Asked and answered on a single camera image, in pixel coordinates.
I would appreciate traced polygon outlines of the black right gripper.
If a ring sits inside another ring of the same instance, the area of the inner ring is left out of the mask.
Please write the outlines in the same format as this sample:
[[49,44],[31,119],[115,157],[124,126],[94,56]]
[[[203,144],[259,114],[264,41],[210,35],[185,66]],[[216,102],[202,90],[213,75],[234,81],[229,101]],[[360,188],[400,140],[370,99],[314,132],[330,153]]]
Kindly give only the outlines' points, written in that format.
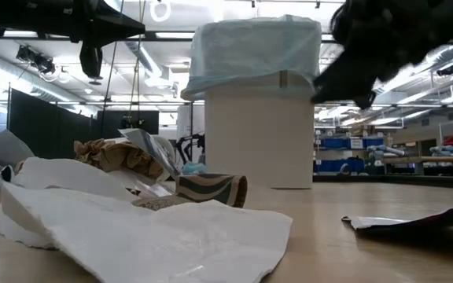
[[[453,45],[453,0],[351,0],[330,21],[342,54],[313,80],[314,103],[354,100],[361,109],[377,96],[377,79],[391,79],[421,63],[439,46]],[[362,64],[356,72],[354,65]]]

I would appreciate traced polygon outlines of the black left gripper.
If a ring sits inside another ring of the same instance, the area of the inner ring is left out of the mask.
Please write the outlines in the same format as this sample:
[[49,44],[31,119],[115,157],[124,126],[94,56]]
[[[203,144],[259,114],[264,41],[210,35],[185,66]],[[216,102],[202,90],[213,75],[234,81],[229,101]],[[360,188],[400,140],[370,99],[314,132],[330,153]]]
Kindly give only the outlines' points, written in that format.
[[[99,38],[96,34],[98,10]],[[68,17],[67,35],[73,43],[83,41],[105,46],[145,34],[144,24],[118,12],[104,0],[67,0],[64,14]]]

